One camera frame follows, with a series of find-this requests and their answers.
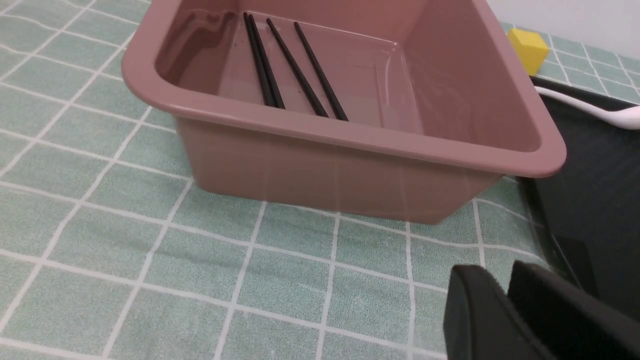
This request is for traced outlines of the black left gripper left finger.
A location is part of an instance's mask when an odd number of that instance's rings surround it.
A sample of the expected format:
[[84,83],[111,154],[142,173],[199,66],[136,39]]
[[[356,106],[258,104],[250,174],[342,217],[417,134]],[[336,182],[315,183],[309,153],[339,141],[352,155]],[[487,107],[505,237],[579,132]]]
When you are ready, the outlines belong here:
[[479,265],[452,267],[443,333],[449,360],[554,360],[498,281]]

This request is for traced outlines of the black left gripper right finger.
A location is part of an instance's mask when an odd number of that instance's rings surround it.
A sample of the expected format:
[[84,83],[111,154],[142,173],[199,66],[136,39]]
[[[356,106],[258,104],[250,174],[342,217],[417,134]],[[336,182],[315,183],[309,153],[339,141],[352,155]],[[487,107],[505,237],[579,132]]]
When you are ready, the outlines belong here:
[[512,265],[507,296],[559,360],[637,360],[640,326],[539,264]]

